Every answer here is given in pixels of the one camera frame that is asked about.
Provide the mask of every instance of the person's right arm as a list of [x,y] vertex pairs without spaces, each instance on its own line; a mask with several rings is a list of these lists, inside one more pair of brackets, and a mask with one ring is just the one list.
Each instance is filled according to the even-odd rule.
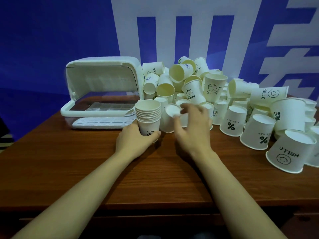
[[182,107],[182,113],[189,114],[188,127],[184,130],[179,117],[175,117],[176,139],[203,174],[231,236],[286,238],[211,149],[207,109],[187,103]]

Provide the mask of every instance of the brown tabletop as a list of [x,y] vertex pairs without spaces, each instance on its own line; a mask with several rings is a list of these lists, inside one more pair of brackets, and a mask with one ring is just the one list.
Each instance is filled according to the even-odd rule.
[[[114,152],[120,131],[72,130],[58,112],[0,155],[0,211],[42,210]],[[319,169],[300,174],[274,168],[265,151],[239,138],[211,131],[212,148],[261,206],[318,205]],[[214,206],[200,176],[176,146],[173,133],[162,138],[121,174],[102,208],[199,209]]]

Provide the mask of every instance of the person's right hand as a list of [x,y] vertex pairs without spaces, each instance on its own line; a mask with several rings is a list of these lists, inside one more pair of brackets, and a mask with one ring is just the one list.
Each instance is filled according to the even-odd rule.
[[183,129],[180,118],[175,116],[174,134],[182,149],[195,159],[201,153],[212,150],[210,142],[212,121],[208,117],[208,110],[200,105],[183,103],[181,107],[182,114],[188,113],[188,126]]

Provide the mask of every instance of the person's left hand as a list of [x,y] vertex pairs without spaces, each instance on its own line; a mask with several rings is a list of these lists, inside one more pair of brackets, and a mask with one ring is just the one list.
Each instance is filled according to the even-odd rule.
[[160,135],[161,132],[157,131],[149,136],[143,136],[138,128],[138,121],[134,120],[131,125],[125,126],[118,135],[115,152],[124,154],[133,160],[141,156]]

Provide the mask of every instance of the open lid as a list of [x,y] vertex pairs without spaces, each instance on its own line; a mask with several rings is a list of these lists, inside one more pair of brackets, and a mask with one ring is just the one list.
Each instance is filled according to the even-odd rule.
[[90,92],[138,92],[144,100],[144,75],[134,57],[90,57],[66,65],[65,76],[70,98],[80,99]]

